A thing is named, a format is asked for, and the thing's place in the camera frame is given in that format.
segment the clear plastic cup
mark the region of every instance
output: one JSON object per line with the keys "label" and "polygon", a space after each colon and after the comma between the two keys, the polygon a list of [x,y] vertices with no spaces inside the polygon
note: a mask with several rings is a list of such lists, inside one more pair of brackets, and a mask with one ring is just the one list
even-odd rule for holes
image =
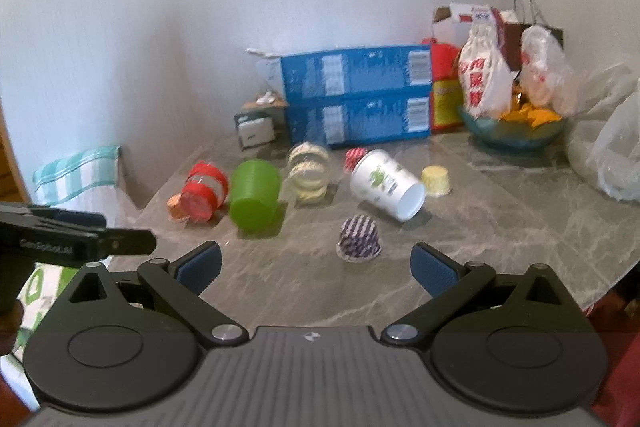
{"label": "clear plastic cup", "polygon": [[287,155],[289,183],[298,201],[315,203],[324,198],[331,178],[329,151],[321,145],[304,142]]}

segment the blue gripper pad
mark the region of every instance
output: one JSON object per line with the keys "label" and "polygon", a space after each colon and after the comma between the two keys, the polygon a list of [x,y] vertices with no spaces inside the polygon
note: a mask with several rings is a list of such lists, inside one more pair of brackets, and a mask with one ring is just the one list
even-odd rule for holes
{"label": "blue gripper pad", "polygon": [[465,268],[443,253],[415,245],[411,251],[411,275],[432,297],[451,288],[465,274]]}
{"label": "blue gripper pad", "polygon": [[222,270],[222,250],[207,241],[170,264],[170,273],[180,284],[200,295]]}

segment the red cup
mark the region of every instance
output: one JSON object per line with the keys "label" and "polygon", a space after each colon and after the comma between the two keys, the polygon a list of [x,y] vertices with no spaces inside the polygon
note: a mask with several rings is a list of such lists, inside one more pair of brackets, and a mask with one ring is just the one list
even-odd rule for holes
{"label": "red cup", "polygon": [[213,163],[200,162],[191,169],[180,194],[180,206],[194,221],[208,221],[229,194],[225,173]]}

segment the small yellow cup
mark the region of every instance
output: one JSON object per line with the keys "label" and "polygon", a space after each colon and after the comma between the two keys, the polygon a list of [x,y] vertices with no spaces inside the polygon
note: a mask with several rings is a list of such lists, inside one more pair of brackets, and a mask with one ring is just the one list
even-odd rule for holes
{"label": "small yellow cup", "polygon": [[431,165],[422,171],[422,183],[427,189],[427,196],[439,198],[451,191],[449,171],[440,165]]}

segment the marble countertop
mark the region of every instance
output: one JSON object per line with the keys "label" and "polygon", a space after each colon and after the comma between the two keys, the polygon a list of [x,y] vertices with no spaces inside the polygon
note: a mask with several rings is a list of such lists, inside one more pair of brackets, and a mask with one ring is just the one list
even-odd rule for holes
{"label": "marble countertop", "polygon": [[[558,148],[504,155],[466,133],[380,144],[419,175],[446,166],[452,192],[427,199],[401,224],[353,198],[342,174],[344,150],[334,151],[334,183],[325,201],[300,206],[283,183],[282,219],[258,235],[240,232],[224,212],[210,223],[172,223],[166,201],[180,192],[199,160],[230,174],[244,159],[263,158],[283,169],[288,147],[241,152],[235,138],[217,140],[186,159],[136,222],[158,237],[153,257],[177,259],[207,240],[223,251],[222,274],[202,294],[252,331],[258,325],[372,325],[378,332],[427,301],[409,271],[412,246],[426,241],[459,263],[483,261],[502,273],[551,265],[582,307],[602,297],[640,261],[640,205],[618,203],[585,184]],[[370,263],[335,253],[340,225],[353,214],[373,216],[383,242]],[[111,270],[130,270],[146,257],[115,258]]]}

